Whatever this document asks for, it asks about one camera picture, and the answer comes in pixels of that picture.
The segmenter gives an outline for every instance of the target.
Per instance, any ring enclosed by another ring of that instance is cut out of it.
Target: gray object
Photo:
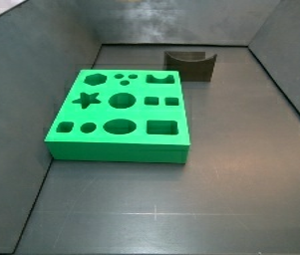
[[[16,249],[50,165],[44,138],[65,87],[101,47],[76,10],[38,0],[0,17],[0,253]]]
[[[179,71],[184,82],[211,82],[218,55],[204,52],[165,52],[164,68]]]
[[[107,44],[247,46],[280,0],[79,1]]]
[[[246,48],[105,46],[96,69],[219,55],[183,83],[187,165],[56,161],[18,254],[300,253],[300,118]]]
[[[300,1],[282,1],[250,48],[300,112]]]

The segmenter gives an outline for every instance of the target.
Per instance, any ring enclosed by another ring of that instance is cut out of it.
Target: arch-shaped hole
[[[97,129],[97,125],[95,123],[87,123],[81,126],[81,131],[84,133],[91,133]]]
[[[137,129],[137,124],[131,120],[117,119],[105,123],[104,129],[112,134],[127,134]]]
[[[127,109],[135,105],[136,101],[137,99],[135,95],[129,93],[119,93],[112,96],[111,105],[113,108]]]
[[[121,79],[124,76],[125,76],[125,75],[123,75],[123,74],[115,75],[115,77],[116,77],[117,79]]]
[[[58,124],[57,132],[72,132],[73,127],[75,127],[75,123],[62,122]]]
[[[173,75],[168,75],[164,78],[157,78],[153,75],[148,75],[147,82],[149,84],[173,84],[175,83],[175,77],[173,77]]]
[[[131,82],[129,81],[121,81],[121,85],[128,85]]]

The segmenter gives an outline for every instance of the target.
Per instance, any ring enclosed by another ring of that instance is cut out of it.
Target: dark gray arch block
[[[16,249],[50,165],[44,138],[65,86],[101,47],[76,8],[38,0],[0,16],[0,253]]]
[[[250,49],[300,113],[300,1],[282,1]]]
[[[165,52],[164,68],[179,71],[184,82],[211,82],[216,59],[206,52]]]

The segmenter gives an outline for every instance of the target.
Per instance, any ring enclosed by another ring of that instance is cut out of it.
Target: circular hole
[[[117,79],[121,79],[121,78],[124,77],[124,75],[123,75],[123,74],[117,74],[117,75],[115,75],[115,77],[116,77]]]
[[[137,129],[137,124],[133,121],[117,119],[105,123],[104,129],[113,134],[127,134]]]
[[[121,81],[121,85],[128,85],[131,82],[129,81]]]
[[[113,108],[125,109],[135,105],[137,99],[135,95],[129,93],[115,94],[111,98],[111,105]]]
[[[81,126],[81,131],[85,133],[93,132],[97,129],[97,125],[95,123],[87,123]]]

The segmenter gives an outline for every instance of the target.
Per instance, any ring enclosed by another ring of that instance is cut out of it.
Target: gray metal floor
[[[246,48],[105,46],[97,69],[219,54],[184,83],[187,165],[54,161],[21,254],[300,253],[300,119]]]

